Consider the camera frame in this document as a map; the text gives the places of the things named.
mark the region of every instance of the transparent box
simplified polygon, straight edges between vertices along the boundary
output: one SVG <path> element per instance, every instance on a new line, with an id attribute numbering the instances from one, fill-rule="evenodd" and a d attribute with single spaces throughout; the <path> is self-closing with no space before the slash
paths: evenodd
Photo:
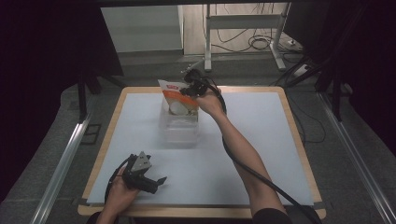
<path id="1" fill-rule="evenodd" d="M 195 144 L 199 135 L 198 114 L 173 115 L 169 112 L 169 104 L 163 98 L 160 130 L 168 143 Z"/>

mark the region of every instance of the black curtain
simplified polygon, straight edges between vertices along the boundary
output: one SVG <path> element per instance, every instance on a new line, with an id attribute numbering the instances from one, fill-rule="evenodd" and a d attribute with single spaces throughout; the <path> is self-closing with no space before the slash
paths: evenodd
<path id="1" fill-rule="evenodd" d="M 0 4 L 3 201 L 54 121 L 61 93 L 81 73 L 121 76 L 122 70 L 99 7 Z"/>

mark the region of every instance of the gray carpet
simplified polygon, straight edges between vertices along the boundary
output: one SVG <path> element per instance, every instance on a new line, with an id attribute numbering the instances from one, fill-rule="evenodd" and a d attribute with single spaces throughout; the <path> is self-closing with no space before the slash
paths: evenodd
<path id="1" fill-rule="evenodd" d="M 180 71 L 196 58 L 165 58 L 155 63 L 128 63 L 121 59 L 124 77 L 129 86 L 157 86 L 157 79 L 180 81 Z M 282 73 L 269 55 L 221 56 L 215 58 L 210 73 L 219 85 L 267 86 Z M 91 125 L 100 125 L 96 142 L 85 136 L 70 166 L 69 172 L 53 205 L 47 223 L 85 223 L 87 217 L 78 214 L 78 199 L 85 188 L 97 152 L 104 138 L 121 89 L 99 78 L 99 94 Z M 344 146 L 329 122 L 313 89 L 312 77 L 297 87 L 288 89 L 290 105 L 304 139 L 304 145 L 314 176 L 324 201 L 327 216 L 323 223 L 384 223 L 370 195 L 363 186 Z M 56 168 L 67 141 L 78 121 L 76 86 L 64 91 L 62 106 L 47 137 L 32 161 L 0 206 L 0 223 L 28 223 Z M 376 180 L 396 207 L 396 159 L 349 105 L 342 100 L 344 124 L 356 140 L 363 159 Z"/>

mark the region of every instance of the wooden border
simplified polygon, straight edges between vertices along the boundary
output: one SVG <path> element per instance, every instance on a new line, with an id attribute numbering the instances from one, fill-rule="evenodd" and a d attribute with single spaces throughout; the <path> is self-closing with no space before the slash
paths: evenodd
<path id="1" fill-rule="evenodd" d="M 309 188 L 311 188 L 312 197 L 314 203 L 322 203 L 318 186 L 315 181 L 314 175 L 311 170 L 308 158 L 305 154 L 303 143 L 300 139 L 300 135 L 297 130 L 297 126 L 294 122 L 293 115 L 291 114 L 290 106 L 285 92 L 280 87 L 220 87 L 222 92 L 277 92 L 279 94 L 280 101 L 283 105 L 288 124 L 290 126 L 291 134 L 294 139 L 300 160 L 302 162 L 306 178 L 308 180 Z M 160 87 L 127 87 L 122 90 L 120 99 L 117 102 L 116 109 L 114 110 L 113 117 L 111 118 L 110 124 L 107 128 L 104 141 L 99 150 L 98 156 L 96 157 L 95 164 L 92 168 L 90 178 L 87 182 L 87 186 L 82 195 L 83 199 L 88 199 L 90 196 L 93 184 L 96 177 L 99 175 L 102 167 L 107 149 L 110 145 L 111 137 L 117 125 L 117 121 L 122 110 L 123 103 L 128 93 L 161 93 Z M 78 212 L 83 216 L 90 216 L 95 212 L 102 211 L 103 206 L 87 206 L 79 205 Z M 326 210 L 316 210 L 320 218 L 326 217 Z M 132 205 L 125 212 L 125 216 L 131 217 L 227 217 L 227 218 L 251 218 L 249 208 L 207 208 L 207 207 L 169 207 L 169 206 L 149 206 L 149 205 Z"/>

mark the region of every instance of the black handheld device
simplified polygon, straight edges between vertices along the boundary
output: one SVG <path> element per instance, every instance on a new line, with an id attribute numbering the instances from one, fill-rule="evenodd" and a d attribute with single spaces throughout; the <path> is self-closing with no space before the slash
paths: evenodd
<path id="1" fill-rule="evenodd" d="M 110 192 L 111 186 L 113 184 L 114 179 L 120 171 L 120 168 L 127 163 L 121 177 L 124 180 L 128 189 L 140 189 L 145 192 L 149 192 L 154 194 L 158 187 L 162 185 L 166 177 L 160 178 L 157 181 L 148 179 L 144 176 L 145 172 L 151 167 L 151 163 L 149 162 L 150 155 L 146 155 L 143 151 L 140 154 L 134 155 L 131 154 L 128 159 L 122 162 L 122 164 L 117 168 L 113 175 L 108 180 L 105 201 L 107 201 L 108 193 Z"/>

